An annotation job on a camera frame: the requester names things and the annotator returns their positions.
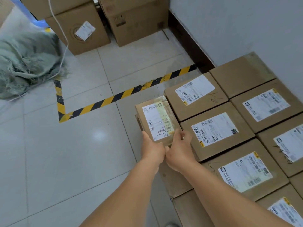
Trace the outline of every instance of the dark baseboard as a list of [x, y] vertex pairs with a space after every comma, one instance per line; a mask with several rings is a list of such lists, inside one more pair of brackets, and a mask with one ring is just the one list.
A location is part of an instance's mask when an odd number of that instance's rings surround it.
[[202, 73], [209, 72], [215, 68], [171, 11], [169, 11], [169, 29]]

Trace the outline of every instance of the white label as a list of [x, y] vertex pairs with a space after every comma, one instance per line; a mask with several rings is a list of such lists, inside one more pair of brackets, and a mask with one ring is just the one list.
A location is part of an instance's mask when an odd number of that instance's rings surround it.
[[303, 158], [303, 124], [274, 138], [288, 160], [295, 162]]
[[268, 208], [272, 213], [296, 227], [303, 227], [303, 219], [286, 197], [281, 198]]
[[191, 128], [194, 130], [202, 147], [206, 147], [239, 133], [226, 112], [199, 122]]
[[201, 75], [179, 87], [175, 92], [187, 106], [213, 90], [215, 90], [214, 85], [204, 75]]
[[142, 107], [154, 141], [168, 137], [174, 133], [171, 120], [162, 103], [153, 103]]
[[229, 163], [218, 171], [227, 184], [241, 193], [272, 178], [256, 152]]
[[244, 102], [243, 105], [257, 122], [290, 107], [274, 88]]
[[86, 21], [75, 33], [82, 40], [86, 41], [87, 38], [96, 30], [88, 21]]

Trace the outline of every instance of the white tiled floor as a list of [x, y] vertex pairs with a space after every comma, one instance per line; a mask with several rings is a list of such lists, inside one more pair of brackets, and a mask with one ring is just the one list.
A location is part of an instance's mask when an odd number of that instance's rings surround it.
[[[73, 57], [62, 80], [66, 112], [193, 64], [169, 30], [119, 48], [112, 43]], [[0, 227], [77, 227], [140, 160], [134, 105], [198, 71], [158, 84], [59, 124], [55, 88], [43, 84], [20, 100], [0, 101]], [[159, 174], [146, 226], [179, 223]]]

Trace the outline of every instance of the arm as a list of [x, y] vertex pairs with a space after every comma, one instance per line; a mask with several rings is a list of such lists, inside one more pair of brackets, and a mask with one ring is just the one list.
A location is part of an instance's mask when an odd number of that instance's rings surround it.
[[292, 226], [245, 198], [196, 162], [190, 147], [191, 138], [188, 132], [176, 131], [172, 147], [166, 153], [166, 161], [191, 183], [216, 227]]
[[144, 226], [152, 182], [164, 160], [165, 149], [162, 143], [151, 141], [146, 132], [142, 134], [142, 159], [80, 227]]

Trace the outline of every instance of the hand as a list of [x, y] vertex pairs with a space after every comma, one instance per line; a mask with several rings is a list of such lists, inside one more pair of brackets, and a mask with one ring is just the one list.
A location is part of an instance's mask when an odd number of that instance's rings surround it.
[[192, 136], [188, 131], [176, 130], [172, 147], [165, 147], [166, 162], [175, 171], [180, 171], [186, 163], [196, 162], [191, 150]]
[[143, 144], [141, 147], [141, 160], [147, 160], [155, 164], [156, 167], [164, 161], [165, 148], [163, 143], [155, 143], [149, 138], [149, 135], [142, 131]]

